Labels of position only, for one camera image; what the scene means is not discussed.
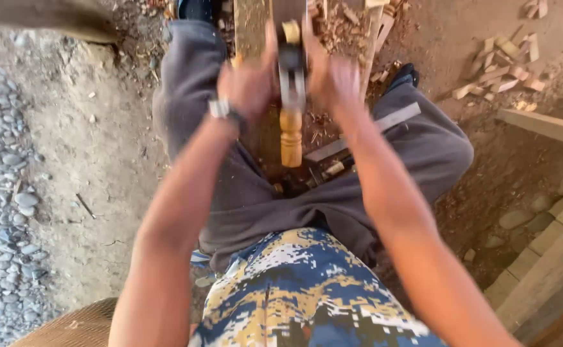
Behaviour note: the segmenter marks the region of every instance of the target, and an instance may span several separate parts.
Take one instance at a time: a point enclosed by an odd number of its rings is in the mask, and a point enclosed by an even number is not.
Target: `wooden workbench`
[[[270,18],[269,1],[284,0],[234,0],[234,30],[236,55],[243,59],[260,56],[265,46],[265,22]],[[363,10],[363,0],[346,0],[346,4],[356,12]],[[379,32],[382,7],[375,7],[368,13],[365,32],[368,32],[362,68],[362,95],[364,97],[369,83],[371,65],[375,53],[375,42]],[[304,174],[304,168],[288,169],[281,166],[279,129],[279,108],[270,106],[267,114],[252,128],[250,133],[241,138],[241,143],[259,162],[271,183],[277,183],[286,173]],[[326,116],[312,115],[308,112],[303,119],[303,154],[339,139],[339,129]]]

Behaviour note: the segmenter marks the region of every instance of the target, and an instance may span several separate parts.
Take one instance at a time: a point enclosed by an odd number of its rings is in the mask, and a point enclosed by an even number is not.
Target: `pant leg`
[[[153,97],[155,130],[172,161],[185,146],[216,96],[217,77],[226,46],[207,22],[171,22],[172,42],[162,60],[161,83]],[[275,189],[263,178],[252,157],[237,141],[220,168],[212,211],[271,201]]]
[[[387,131],[409,174],[429,202],[455,185],[474,159],[467,136],[436,105],[410,84],[384,95],[373,109],[376,120],[418,102],[421,114]]]

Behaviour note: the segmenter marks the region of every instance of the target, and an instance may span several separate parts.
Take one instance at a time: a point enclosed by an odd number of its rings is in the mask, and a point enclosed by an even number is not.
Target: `blue camouflage pattern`
[[[324,230],[269,234],[230,264],[190,346],[445,346]]]

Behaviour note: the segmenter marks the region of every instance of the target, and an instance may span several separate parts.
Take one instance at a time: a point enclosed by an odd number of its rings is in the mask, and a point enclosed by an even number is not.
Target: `tool handle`
[[[281,127],[281,165],[285,167],[301,166],[303,157],[303,115],[301,111],[282,109],[279,114]]]

